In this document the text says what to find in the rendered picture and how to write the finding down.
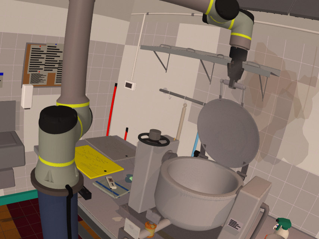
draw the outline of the shelf bracket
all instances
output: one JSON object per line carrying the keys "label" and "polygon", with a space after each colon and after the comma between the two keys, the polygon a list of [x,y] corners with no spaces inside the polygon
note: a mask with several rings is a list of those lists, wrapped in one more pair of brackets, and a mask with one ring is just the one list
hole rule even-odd
{"label": "shelf bracket", "polygon": [[262,101],[264,101],[264,96],[265,96],[265,91],[266,91],[266,86],[267,86],[267,81],[268,81],[268,77],[266,79],[266,84],[265,84],[265,89],[264,89],[264,92],[263,92],[263,86],[261,84],[261,76],[259,75],[259,81],[260,81],[260,88],[261,88],[261,96],[263,97]]}
{"label": "shelf bracket", "polygon": [[202,65],[203,65],[204,70],[205,70],[205,72],[206,72],[206,75],[207,75],[207,77],[208,77],[209,84],[211,84],[211,79],[212,79],[212,77],[213,77],[213,71],[214,71],[215,63],[213,64],[213,70],[211,71],[211,76],[210,76],[210,78],[209,78],[209,75],[208,75],[208,73],[207,73],[207,70],[206,70],[206,68],[205,68],[205,66],[204,66],[204,62],[203,62],[201,59],[200,59],[200,61],[201,61]]}
{"label": "shelf bracket", "polygon": [[167,66],[165,67],[163,62],[161,61],[161,59],[159,58],[159,56],[157,55],[156,51],[153,51],[155,53],[155,55],[157,56],[157,58],[159,59],[160,63],[162,64],[162,66],[164,67],[165,69],[165,72],[167,73],[167,68],[168,68],[168,61],[170,60],[170,53],[168,54],[168,60],[167,60]]}

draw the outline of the tiled floor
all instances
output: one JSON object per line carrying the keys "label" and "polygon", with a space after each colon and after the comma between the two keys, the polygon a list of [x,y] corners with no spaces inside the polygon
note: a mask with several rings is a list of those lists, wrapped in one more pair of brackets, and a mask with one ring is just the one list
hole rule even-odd
{"label": "tiled floor", "polygon": [[[100,239],[80,216],[78,221],[94,239]],[[20,238],[43,239],[37,198],[0,206],[0,239]]]}

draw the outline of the black cable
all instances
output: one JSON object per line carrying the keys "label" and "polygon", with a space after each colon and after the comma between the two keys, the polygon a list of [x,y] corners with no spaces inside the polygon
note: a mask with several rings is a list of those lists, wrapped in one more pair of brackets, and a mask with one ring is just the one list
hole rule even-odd
{"label": "black cable", "polygon": [[68,227],[68,239],[72,239],[71,231],[71,198],[73,197],[73,190],[67,184],[65,188],[69,191],[69,195],[66,197],[66,225]]}

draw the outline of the blue handle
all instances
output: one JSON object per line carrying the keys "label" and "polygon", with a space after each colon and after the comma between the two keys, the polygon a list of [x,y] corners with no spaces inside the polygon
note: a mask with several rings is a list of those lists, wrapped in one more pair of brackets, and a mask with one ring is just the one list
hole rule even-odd
{"label": "blue handle", "polygon": [[194,147],[193,147],[192,157],[194,157],[194,152],[196,150],[197,143],[198,143],[198,132],[197,132],[196,139],[195,139],[195,144],[194,144]]}

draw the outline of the countertop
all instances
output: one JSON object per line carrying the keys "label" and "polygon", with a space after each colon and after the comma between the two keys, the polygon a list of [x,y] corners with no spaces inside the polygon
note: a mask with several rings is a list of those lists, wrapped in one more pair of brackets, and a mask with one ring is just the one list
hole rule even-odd
{"label": "countertop", "polygon": [[[124,139],[113,136],[117,140],[121,141],[123,144],[129,146],[130,148],[136,150],[136,146],[125,141]],[[76,147],[90,145],[95,148],[94,145],[91,145],[86,140],[79,140],[76,143]],[[38,155],[38,146],[34,147],[35,153]],[[127,174],[133,174],[134,171],[134,158],[117,161],[116,164],[123,167],[124,170],[116,173],[112,173],[111,176],[113,179],[124,186],[131,188],[131,183],[125,181]],[[98,177],[95,179],[89,179],[87,176],[84,177],[84,186],[92,193],[92,199],[85,200],[78,194],[78,206],[93,220],[96,225],[105,232],[111,239],[117,239],[119,228],[124,227],[125,218],[122,218],[118,214],[118,209],[120,205],[127,204],[130,194],[126,194],[118,199],[114,199],[109,195],[102,192],[100,189],[93,185],[93,182],[98,181],[105,176]],[[250,232],[246,236],[246,239],[250,239],[254,229],[256,228],[262,212],[257,216],[257,220],[253,224]],[[265,220],[264,225],[260,229],[258,235],[255,239],[264,239],[266,235],[274,233],[273,227],[276,225],[276,218],[268,216]],[[312,237],[304,232],[290,228],[289,229],[289,239],[312,239]]]}

